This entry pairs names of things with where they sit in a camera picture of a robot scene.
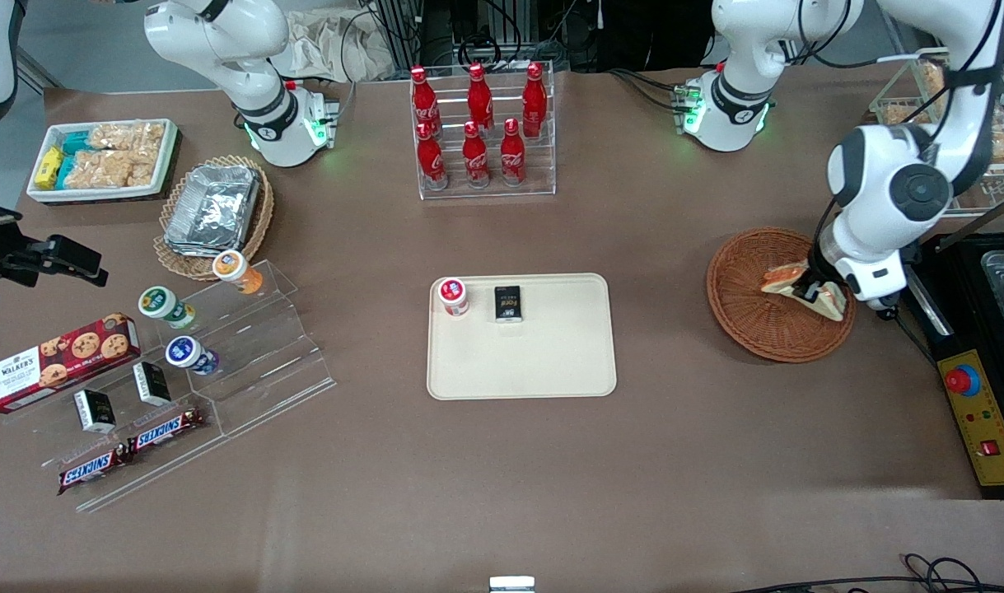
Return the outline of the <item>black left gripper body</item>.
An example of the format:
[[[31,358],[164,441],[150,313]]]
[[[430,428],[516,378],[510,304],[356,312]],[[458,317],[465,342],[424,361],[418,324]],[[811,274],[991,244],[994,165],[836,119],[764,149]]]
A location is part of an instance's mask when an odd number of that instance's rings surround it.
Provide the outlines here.
[[[818,234],[814,238],[813,248],[808,254],[808,270],[810,282],[824,284],[834,282],[839,286],[845,283],[845,278],[837,270],[834,263],[845,256],[840,244],[834,239],[833,234]]]

